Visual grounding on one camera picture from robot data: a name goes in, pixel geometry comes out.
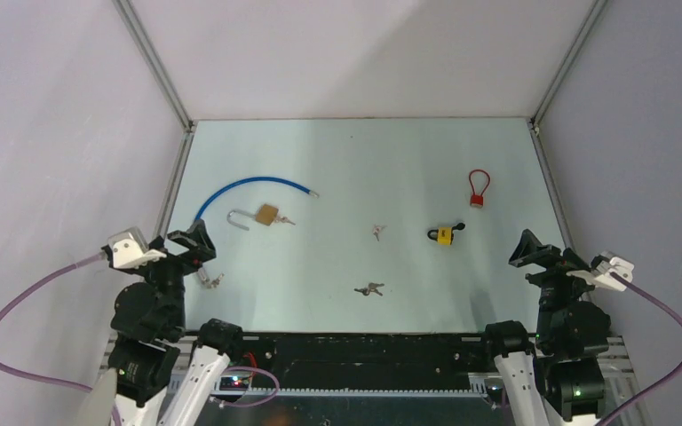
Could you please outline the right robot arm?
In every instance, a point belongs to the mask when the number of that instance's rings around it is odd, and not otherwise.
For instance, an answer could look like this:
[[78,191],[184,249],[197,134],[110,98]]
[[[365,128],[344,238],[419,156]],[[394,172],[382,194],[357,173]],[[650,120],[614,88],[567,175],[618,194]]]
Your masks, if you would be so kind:
[[503,381],[502,406],[517,425],[593,425],[606,400],[599,354],[609,348],[611,319],[583,299],[594,289],[581,278],[589,266],[571,249],[541,243],[528,229],[511,266],[541,267],[525,279],[540,290],[535,332],[516,321],[486,326],[480,348]]

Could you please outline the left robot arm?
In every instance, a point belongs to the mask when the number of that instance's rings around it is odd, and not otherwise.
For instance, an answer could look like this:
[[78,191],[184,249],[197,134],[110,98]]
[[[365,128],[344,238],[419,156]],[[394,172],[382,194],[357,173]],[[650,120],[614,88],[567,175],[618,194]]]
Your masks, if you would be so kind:
[[114,390],[114,425],[192,425],[226,369],[245,358],[241,327],[221,319],[201,325],[192,345],[185,384],[170,406],[163,401],[185,336],[185,283],[217,255],[206,224],[146,241],[137,227],[108,238],[102,253],[111,269],[139,277],[114,301],[116,340],[101,389]]

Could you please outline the silver key pair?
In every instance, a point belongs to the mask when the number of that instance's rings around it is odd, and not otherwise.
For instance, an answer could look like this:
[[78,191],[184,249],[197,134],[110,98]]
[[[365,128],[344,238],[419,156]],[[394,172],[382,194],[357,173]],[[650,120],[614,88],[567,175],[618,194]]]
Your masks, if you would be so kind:
[[355,288],[353,291],[360,293],[364,296],[369,296],[369,295],[382,296],[383,293],[379,289],[381,287],[383,287],[384,285],[385,285],[384,283],[370,282],[367,286],[362,287],[362,288]]
[[374,225],[372,233],[377,241],[380,241],[380,234],[385,229],[385,225]]

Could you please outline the red cable padlock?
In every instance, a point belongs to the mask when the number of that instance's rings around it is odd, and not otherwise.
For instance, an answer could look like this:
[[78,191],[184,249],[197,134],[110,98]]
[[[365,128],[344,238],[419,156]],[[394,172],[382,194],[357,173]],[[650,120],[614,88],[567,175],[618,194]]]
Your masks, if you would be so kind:
[[470,187],[470,206],[482,209],[485,205],[485,193],[491,186],[491,176],[483,169],[471,170],[467,176]]

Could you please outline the silver key pair front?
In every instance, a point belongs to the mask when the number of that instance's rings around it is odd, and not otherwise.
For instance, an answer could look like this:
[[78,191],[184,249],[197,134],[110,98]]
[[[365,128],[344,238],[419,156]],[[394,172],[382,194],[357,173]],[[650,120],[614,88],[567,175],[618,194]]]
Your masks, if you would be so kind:
[[379,289],[381,287],[383,287],[384,285],[385,285],[384,283],[370,282],[367,286],[362,287],[362,288],[355,288],[353,291],[360,293],[364,296],[369,296],[369,295],[382,296],[383,293]]

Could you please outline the yellow black padlock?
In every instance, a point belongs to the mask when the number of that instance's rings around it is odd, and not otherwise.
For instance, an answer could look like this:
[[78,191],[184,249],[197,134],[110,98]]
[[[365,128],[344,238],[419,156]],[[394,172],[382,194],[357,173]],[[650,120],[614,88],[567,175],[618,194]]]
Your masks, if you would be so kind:
[[426,236],[429,240],[435,241],[440,245],[450,246],[454,242],[455,233],[463,231],[465,223],[459,222],[451,226],[433,228],[427,231]]

